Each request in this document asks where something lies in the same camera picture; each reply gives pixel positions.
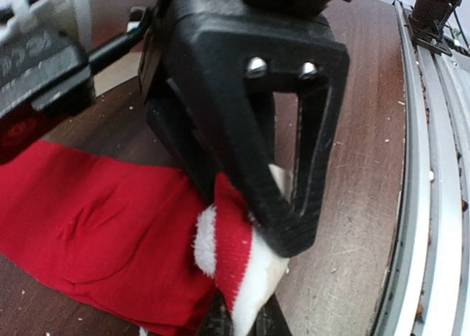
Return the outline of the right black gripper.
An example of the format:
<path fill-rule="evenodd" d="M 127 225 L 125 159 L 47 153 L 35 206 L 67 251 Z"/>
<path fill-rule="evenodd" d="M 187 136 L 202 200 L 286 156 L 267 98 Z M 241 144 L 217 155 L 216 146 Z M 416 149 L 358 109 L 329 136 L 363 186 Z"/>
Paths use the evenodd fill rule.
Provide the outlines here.
<path fill-rule="evenodd" d="M 322 90 L 339 105 L 350 58 L 323 15 L 331 1 L 157 0 L 139 68 L 142 96 L 240 101 Z"/>

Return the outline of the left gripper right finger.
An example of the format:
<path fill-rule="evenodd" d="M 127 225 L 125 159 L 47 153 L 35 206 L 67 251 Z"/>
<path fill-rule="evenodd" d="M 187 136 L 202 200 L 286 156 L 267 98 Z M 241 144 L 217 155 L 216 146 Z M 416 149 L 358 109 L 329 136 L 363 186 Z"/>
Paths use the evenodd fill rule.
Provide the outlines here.
<path fill-rule="evenodd" d="M 276 295 L 260 309 L 255 323 L 255 335 L 292 336 Z"/>

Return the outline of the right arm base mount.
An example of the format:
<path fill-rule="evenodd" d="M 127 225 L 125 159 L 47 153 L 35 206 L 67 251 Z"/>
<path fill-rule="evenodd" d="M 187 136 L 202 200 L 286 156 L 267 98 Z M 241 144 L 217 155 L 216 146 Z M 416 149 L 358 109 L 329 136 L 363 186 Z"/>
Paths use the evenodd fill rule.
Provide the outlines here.
<path fill-rule="evenodd" d="M 416 0 L 408 14 L 412 41 L 433 54 L 452 55 L 455 44 L 444 36 L 446 23 L 462 0 Z"/>

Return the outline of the red sock with striped cuff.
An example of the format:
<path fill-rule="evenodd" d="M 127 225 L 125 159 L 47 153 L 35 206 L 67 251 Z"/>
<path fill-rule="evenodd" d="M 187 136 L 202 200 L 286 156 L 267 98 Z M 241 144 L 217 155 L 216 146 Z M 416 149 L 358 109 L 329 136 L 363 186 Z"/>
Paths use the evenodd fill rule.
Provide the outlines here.
<path fill-rule="evenodd" d="M 224 175 L 206 204 L 179 169 L 43 141 L 1 167 L 1 253 L 158 335 L 194 335 L 216 292 L 247 335 L 289 263 Z"/>

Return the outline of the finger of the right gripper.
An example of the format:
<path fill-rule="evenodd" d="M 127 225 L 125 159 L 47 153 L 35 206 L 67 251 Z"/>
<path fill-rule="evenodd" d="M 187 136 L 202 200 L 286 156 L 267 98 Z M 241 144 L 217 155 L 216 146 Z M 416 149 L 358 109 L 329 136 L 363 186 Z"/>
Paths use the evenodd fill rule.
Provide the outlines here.
<path fill-rule="evenodd" d="M 293 188 L 282 194 L 270 172 L 274 159 L 275 93 L 297 96 Z M 291 258 L 315 240 L 325 178 L 342 102 L 327 103 L 322 90 L 255 93 L 240 101 L 190 101 L 174 92 L 145 100 L 147 120 L 168 152 L 204 198 L 214 200 L 214 182 L 224 173 L 256 218 L 256 228 L 281 257 Z"/>

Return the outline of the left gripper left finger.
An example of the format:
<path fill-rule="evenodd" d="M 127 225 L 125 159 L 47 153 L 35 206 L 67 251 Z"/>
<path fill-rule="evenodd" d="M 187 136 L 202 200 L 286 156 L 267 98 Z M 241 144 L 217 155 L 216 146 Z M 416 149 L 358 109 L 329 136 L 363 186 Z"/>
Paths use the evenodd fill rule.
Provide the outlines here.
<path fill-rule="evenodd" d="M 200 327 L 200 336 L 232 336 L 231 317 L 223 295 L 217 291 L 211 307 Z"/>

